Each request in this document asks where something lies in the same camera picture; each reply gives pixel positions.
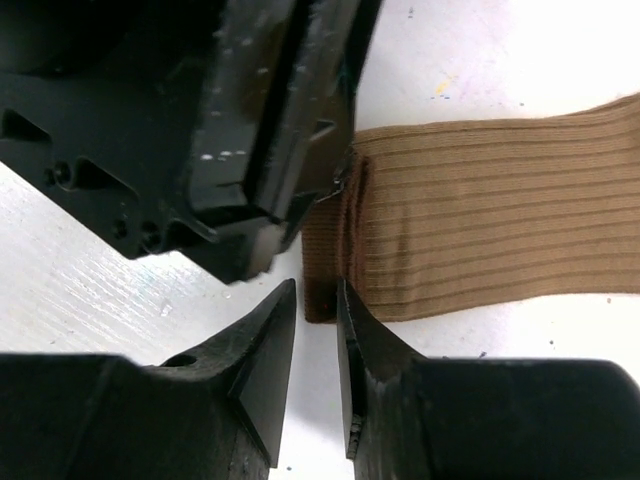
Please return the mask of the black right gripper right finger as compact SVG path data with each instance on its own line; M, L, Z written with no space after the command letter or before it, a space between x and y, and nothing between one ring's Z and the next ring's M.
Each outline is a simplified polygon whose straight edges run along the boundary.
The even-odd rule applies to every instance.
M380 322L345 279L337 288L337 335L347 458L428 461L422 355Z

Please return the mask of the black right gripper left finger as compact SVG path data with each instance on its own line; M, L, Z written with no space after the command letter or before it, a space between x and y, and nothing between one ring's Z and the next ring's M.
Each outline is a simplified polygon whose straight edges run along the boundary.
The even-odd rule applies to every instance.
M240 425L278 466L297 315L296 282L282 281L248 314L160 365L190 380L218 378Z

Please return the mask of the tan brown long sock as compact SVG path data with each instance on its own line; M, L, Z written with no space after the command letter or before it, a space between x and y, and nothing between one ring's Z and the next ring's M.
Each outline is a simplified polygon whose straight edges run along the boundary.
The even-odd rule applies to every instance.
M348 280L382 321L639 290L639 98L538 119L356 135L343 191L302 233L309 322Z

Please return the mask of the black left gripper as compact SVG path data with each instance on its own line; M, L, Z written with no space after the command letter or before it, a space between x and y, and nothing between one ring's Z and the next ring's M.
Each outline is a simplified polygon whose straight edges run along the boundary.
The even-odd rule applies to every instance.
M377 1L5 1L1 160L121 255L267 271L354 158Z

